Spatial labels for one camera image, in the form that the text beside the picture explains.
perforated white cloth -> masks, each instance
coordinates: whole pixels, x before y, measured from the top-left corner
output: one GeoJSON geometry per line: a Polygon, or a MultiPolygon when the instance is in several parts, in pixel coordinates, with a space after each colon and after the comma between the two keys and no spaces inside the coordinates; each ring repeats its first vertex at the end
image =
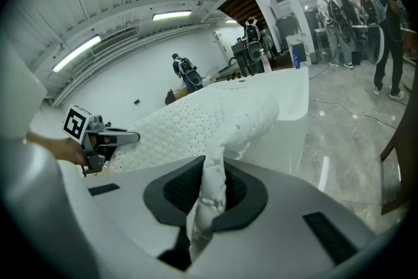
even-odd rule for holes
{"type": "Polygon", "coordinates": [[[209,86],[128,129],[138,132],[140,140],[117,148],[109,170],[111,173],[133,171],[206,156],[199,199],[187,217],[187,235],[194,260],[210,239],[212,220],[225,211],[224,153],[240,159],[251,140],[269,131],[277,117],[276,98],[260,87],[209,86]]]}

fluorescent light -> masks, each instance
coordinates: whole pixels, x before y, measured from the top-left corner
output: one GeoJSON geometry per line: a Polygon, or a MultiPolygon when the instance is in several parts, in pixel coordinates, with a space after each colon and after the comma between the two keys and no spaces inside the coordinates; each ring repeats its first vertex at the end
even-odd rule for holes
{"type": "Polygon", "coordinates": [[[191,10],[179,10],[177,12],[166,12],[166,13],[159,13],[154,14],[152,16],[152,20],[162,20],[162,19],[170,19],[170,18],[178,18],[179,16],[189,16],[191,14],[191,10]]]}
{"type": "Polygon", "coordinates": [[[52,68],[53,72],[57,73],[59,70],[64,68],[68,63],[70,63],[74,58],[80,55],[83,51],[87,50],[91,46],[100,42],[100,36],[96,35],[92,39],[86,41],[81,46],[79,46],[76,50],[73,50],[68,54],[62,61],[60,61],[54,68],[52,68]]]}

glossy floor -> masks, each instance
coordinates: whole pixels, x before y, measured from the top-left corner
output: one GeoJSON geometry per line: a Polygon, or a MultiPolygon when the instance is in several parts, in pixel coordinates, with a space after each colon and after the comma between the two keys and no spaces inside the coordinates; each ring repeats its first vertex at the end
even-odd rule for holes
{"type": "MultiPolygon", "coordinates": [[[[369,62],[363,61],[353,70],[327,67],[319,64],[309,69],[308,132],[298,169],[291,174],[312,183],[381,233],[406,212],[400,209],[380,215],[382,197],[393,197],[399,175],[396,154],[385,162],[383,174],[379,155],[406,108],[389,98],[392,62],[388,61],[379,96],[372,93],[375,67],[369,62]]],[[[404,103],[408,98],[406,92],[404,103]]]]}

